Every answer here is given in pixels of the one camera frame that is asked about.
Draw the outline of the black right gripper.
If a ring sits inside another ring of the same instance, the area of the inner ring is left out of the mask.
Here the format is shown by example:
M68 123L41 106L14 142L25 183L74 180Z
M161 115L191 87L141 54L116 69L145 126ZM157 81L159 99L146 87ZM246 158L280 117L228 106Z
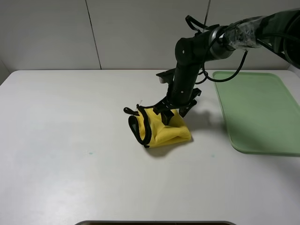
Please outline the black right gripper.
M175 113L179 109L179 115L185 117L196 105L196 97L201 90L195 88L198 77L198 67L176 67L157 74L161 83L167 83L166 96L153 106L153 112L161 115L164 125L169 125Z

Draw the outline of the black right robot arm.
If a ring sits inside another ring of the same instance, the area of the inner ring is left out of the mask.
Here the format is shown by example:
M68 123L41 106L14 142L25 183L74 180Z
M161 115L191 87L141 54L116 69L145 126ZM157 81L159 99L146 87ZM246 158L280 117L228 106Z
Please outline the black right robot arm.
M166 96L154 105L153 111L161 115L164 125L178 109L181 117L196 105L195 98L201 91L194 86L197 77L204 75L201 82L216 83L233 79L241 70L248 50L264 47L296 68L300 67L300 10L291 9L269 16L256 16L234 22L228 26L215 24L206 26L191 16L186 22L196 33L190 38L181 38L175 46L177 61L174 69L157 74L161 83L168 84ZM241 63L236 72L225 79L209 77L205 63L229 58L237 49L243 49Z

